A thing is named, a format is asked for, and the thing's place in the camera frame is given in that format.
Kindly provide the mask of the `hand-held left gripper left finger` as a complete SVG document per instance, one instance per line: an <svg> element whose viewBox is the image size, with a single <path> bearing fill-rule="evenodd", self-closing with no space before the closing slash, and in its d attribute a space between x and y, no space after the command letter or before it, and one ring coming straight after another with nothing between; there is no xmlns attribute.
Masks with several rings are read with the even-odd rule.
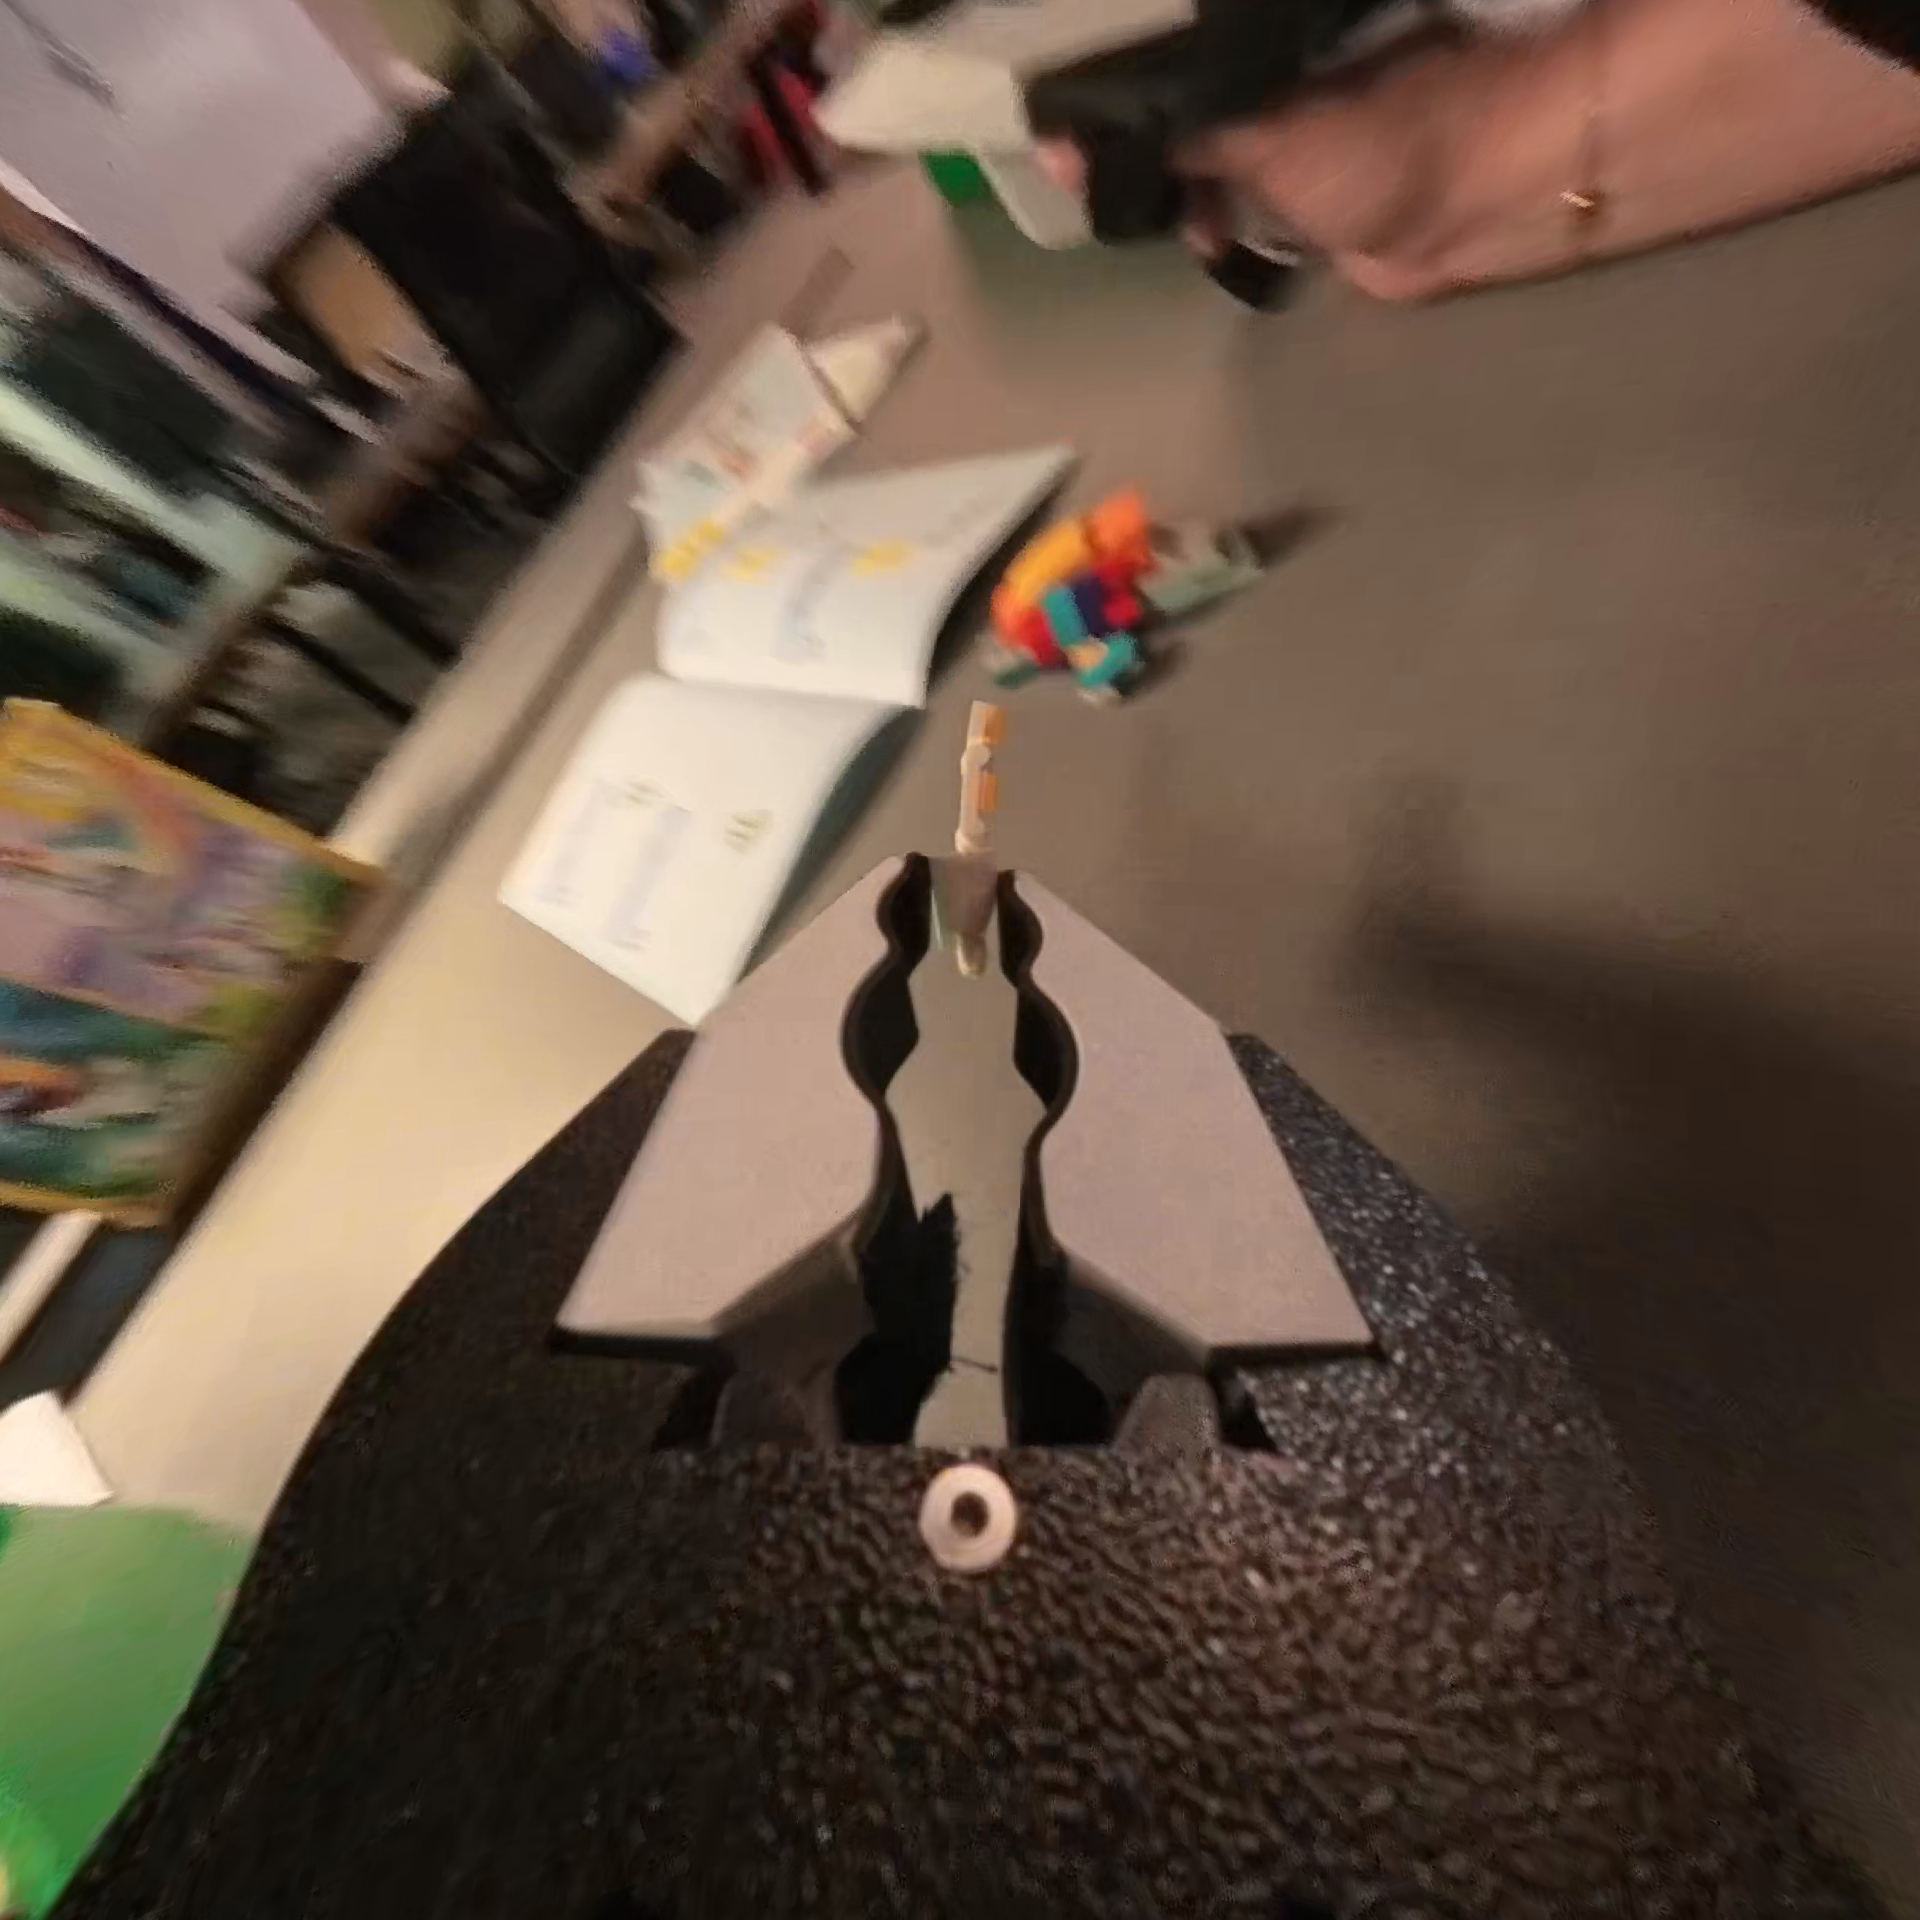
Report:
<svg viewBox="0 0 1920 1920"><path fill-rule="evenodd" d="M886 1098L927 929L927 858L884 860L709 1012L557 1311L564 1351L723 1370L843 1439L861 1261L910 1202Z"/></svg>

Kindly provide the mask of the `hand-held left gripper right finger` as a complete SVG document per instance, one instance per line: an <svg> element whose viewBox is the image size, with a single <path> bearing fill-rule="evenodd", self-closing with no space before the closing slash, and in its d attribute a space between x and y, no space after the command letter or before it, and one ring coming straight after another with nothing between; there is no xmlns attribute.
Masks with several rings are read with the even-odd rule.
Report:
<svg viewBox="0 0 1920 1920"><path fill-rule="evenodd" d="M1094 1450L1158 1378L1376 1351L1224 1028L1028 876L999 879L1024 1146L1002 1393L1010 1439Z"/></svg>

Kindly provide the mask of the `white orange lego piece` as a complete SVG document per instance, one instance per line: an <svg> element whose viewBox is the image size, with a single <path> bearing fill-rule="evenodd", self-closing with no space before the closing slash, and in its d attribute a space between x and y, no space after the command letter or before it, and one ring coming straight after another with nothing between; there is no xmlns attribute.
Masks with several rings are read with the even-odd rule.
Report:
<svg viewBox="0 0 1920 1920"><path fill-rule="evenodd" d="M994 822L999 810L996 755L1004 741L1004 708L971 701L966 741L957 762L957 811L951 852L939 876L942 940L960 975L988 970L988 935L996 909L999 862Z"/></svg>

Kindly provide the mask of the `colourful lego model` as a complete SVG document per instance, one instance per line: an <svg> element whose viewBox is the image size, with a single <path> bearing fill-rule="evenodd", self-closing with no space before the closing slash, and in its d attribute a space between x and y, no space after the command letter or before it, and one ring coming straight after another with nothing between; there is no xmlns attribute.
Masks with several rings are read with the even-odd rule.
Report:
<svg viewBox="0 0 1920 1920"><path fill-rule="evenodd" d="M1063 681L1094 706L1133 697L1158 642L1269 569L1251 521L1165 519L1138 486L1031 535L989 602L982 665L996 687Z"/></svg>

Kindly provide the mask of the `instruction booklet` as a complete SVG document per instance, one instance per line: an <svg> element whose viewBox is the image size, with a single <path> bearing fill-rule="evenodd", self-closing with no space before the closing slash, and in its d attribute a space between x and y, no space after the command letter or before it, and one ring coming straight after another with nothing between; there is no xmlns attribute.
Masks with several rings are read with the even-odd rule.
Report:
<svg viewBox="0 0 1920 1920"><path fill-rule="evenodd" d="M850 335L762 327L690 412L640 454L632 513L648 575L690 575L749 514L767 509L856 435L836 378Z"/></svg>
<svg viewBox="0 0 1920 1920"><path fill-rule="evenodd" d="M926 706L954 610L1076 463L1066 443L821 482L663 589L656 660L598 705L495 899L700 1025Z"/></svg>

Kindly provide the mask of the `colourful lego set box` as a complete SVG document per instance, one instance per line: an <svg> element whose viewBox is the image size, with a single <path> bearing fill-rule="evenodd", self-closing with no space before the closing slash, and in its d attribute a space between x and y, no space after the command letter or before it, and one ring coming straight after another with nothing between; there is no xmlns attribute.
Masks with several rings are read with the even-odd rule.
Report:
<svg viewBox="0 0 1920 1920"><path fill-rule="evenodd" d="M3 1199L178 1211L382 874L44 701L3 724Z"/></svg>

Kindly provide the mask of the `person's right hand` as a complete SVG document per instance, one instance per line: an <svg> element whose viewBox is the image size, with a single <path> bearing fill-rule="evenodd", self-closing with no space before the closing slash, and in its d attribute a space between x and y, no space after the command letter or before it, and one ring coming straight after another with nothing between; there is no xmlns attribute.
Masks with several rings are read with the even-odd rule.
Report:
<svg viewBox="0 0 1920 1920"><path fill-rule="evenodd" d="M1533 31L1432 31L1180 148L1210 255L1266 218L1349 285L1420 302L1584 259L1565 189L1589 114L1592 10Z"/></svg>

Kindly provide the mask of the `small white leaflet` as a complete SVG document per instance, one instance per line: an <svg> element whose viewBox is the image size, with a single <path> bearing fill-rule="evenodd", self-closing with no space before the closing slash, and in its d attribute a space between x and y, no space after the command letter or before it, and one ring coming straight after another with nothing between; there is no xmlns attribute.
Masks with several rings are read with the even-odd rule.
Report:
<svg viewBox="0 0 1920 1920"><path fill-rule="evenodd" d="M807 369L850 431L861 429L926 340L922 318L888 316L803 338Z"/></svg>

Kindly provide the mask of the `closed instruction booklet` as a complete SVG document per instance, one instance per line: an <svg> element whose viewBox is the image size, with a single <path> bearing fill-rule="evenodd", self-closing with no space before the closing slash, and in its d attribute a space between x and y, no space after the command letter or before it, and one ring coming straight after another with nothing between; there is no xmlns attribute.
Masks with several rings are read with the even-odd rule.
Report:
<svg viewBox="0 0 1920 1920"><path fill-rule="evenodd" d="M850 335L762 327L690 412L640 454L632 513L648 575L690 575L749 514L767 509L856 435L836 378Z"/></svg>

